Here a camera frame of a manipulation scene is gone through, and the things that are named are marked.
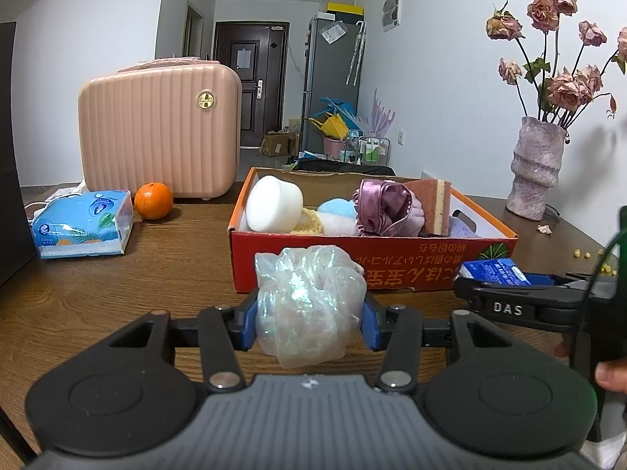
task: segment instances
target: human hand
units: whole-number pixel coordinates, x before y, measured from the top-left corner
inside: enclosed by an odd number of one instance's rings
[[[568,350],[563,343],[553,353],[558,357],[568,357]],[[594,371],[594,379],[605,390],[627,394],[627,359],[600,362]]]

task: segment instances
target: blue tissue package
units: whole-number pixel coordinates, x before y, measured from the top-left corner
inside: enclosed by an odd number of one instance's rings
[[[129,191],[58,198],[31,224],[42,259],[124,254],[132,228]]]
[[[531,285],[525,274],[509,258],[466,261],[462,263],[460,276],[511,286]]]
[[[355,219],[357,217],[357,211],[355,210],[355,203],[352,200],[343,200],[342,198],[335,198],[333,200],[324,202],[318,208],[318,212],[334,213],[336,215],[343,215],[344,217],[350,217]]]

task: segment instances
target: suitcase handle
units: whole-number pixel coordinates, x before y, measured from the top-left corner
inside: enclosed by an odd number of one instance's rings
[[[140,62],[133,67],[128,67],[126,69],[118,70],[118,72],[131,72],[131,71],[142,71],[144,69],[155,69],[157,67],[178,67],[180,65],[215,65],[219,64],[215,60],[201,60],[196,57],[187,57],[187,58],[159,58],[156,60],[149,60],[147,62]]]

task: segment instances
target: pink suitcase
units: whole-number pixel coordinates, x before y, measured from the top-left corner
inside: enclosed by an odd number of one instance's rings
[[[237,175],[240,113],[239,76],[219,62],[153,60],[90,81],[78,97],[87,187],[221,196]]]

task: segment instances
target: yellow bag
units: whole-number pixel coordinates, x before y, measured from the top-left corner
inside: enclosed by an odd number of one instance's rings
[[[328,118],[325,123],[321,123],[315,118],[310,118],[309,121],[327,137],[339,139],[340,141],[346,139],[346,136],[349,134],[349,128],[344,120],[342,120],[342,117],[338,114],[331,114],[330,112],[326,114]]]

